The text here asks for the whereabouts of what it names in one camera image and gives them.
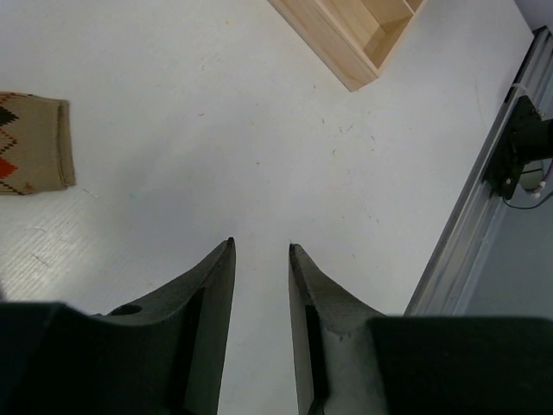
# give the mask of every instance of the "metal extrusion frame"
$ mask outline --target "metal extrusion frame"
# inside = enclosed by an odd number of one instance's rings
[[[553,36],[536,30],[513,87],[490,130],[453,213],[405,311],[406,316],[463,315],[507,207],[483,175],[518,98],[541,109],[553,99]]]

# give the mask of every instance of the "beige knitted fabric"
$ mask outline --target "beige knitted fabric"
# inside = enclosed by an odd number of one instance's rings
[[[69,103],[0,93],[0,195],[32,195],[74,184]]]

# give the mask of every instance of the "black bracket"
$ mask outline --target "black bracket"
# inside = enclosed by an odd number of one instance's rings
[[[527,163],[553,157],[553,124],[543,121],[527,96],[520,97],[486,167],[494,193],[512,198]]]

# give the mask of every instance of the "wooden tray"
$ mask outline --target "wooden tray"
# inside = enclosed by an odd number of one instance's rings
[[[426,0],[269,0],[350,91],[380,76]]]

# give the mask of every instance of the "cable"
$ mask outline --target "cable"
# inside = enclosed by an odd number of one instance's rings
[[[517,209],[517,210],[534,210],[542,206],[546,201],[551,199],[553,197],[553,192],[549,193],[547,196],[543,198],[542,201],[540,201],[537,205],[530,206],[530,207],[520,207],[520,206],[513,206],[510,204],[507,199],[503,196],[503,202],[511,209]]]

